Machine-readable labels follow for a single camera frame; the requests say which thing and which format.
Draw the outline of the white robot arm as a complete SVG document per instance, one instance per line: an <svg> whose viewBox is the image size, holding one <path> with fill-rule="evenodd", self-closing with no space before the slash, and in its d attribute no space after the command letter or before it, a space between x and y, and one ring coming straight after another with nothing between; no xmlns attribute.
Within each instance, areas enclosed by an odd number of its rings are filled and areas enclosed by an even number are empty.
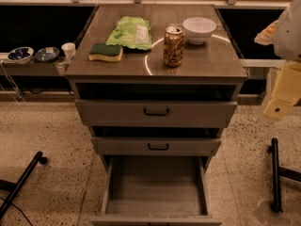
<svg viewBox="0 0 301 226"><path fill-rule="evenodd" d="M263 110L265 117L280 120L301 99L301 0L293 0L254 41L273 44L275 54L286 60Z"/></svg>

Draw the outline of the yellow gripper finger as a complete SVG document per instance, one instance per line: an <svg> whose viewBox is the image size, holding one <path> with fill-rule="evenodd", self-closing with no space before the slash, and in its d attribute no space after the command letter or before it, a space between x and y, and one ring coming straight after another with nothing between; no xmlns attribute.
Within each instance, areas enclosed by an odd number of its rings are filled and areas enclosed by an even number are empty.
<svg viewBox="0 0 301 226"><path fill-rule="evenodd" d="M286 61L280 68L272 68L267 76L267 91L262 113L278 121L301 100L301 63Z"/></svg>
<svg viewBox="0 0 301 226"><path fill-rule="evenodd" d="M274 43L275 32L277 29L277 20L270 23L267 27L263 29L254 39L257 44L260 45L270 45Z"/></svg>

